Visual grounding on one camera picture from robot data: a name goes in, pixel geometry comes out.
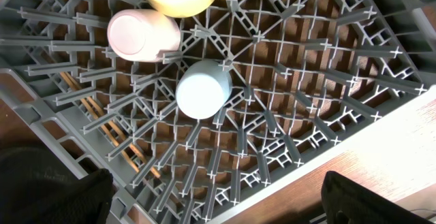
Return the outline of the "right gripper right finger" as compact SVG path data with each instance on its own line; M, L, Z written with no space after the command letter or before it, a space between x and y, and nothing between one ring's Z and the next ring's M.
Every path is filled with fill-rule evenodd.
M327 224L431 224L334 171L326 173L321 196Z

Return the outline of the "pink cup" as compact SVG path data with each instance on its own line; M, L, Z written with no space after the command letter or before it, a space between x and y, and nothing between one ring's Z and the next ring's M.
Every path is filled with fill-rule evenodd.
M156 10L121 10L110 19L107 38L122 59L150 63L177 51L181 32L173 18Z

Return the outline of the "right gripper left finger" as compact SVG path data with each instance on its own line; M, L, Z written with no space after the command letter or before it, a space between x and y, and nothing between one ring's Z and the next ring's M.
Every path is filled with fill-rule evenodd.
M76 178L49 150L1 151L2 223L105 223L113 177L106 169Z

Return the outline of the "wooden chopstick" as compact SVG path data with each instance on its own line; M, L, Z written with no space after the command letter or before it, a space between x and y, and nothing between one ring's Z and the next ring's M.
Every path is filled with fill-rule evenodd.
M72 77L74 84L79 85L74 78ZM94 109L94 111L99 115L99 117L102 117L104 115L103 109L100 107L100 105L92 98L92 97L86 97L91 107ZM109 126L116 132L116 134L123 140L127 138L127 136L123 133L123 131L115 124L114 121L108 121ZM135 153L135 155L143 162L146 163L147 160L144 156L144 154L133 144L129 145L130 149Z
M62 79L64 79L64 81L67 82L68 86L73 90L73 91L79 91L81 88L79 85L74 84L72 77L67 73L67 72L60 72L59 73L60 76L62 77ZM87 111L92 115L92 117L94 119L99 118L99 115L94 111L94 109L91 107L91 105L89 104L87 98L81 98L80 99L81 103L85 106L85 108L87 109ZM105 125L101 125L100 128L104 131L104 133L108 136L108 138L110 139L110 141L112 142L112 144L114 146L118 146L119 142L116 140L116 138L111 134L110 130L107 128L107 126ZM138 166L130 159L130 157L128 156L128 154L124 151L121 152L122 156L125 158L125 160L128 162L128 164L134 169L134 171L136 173L139 172L139 168Z

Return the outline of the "blue cup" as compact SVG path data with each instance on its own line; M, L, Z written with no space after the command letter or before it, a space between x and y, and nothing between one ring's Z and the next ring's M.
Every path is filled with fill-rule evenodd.
M230 98L232 78L216 61L198 61L185 72L176 86L176 102L188 117L214 116Z

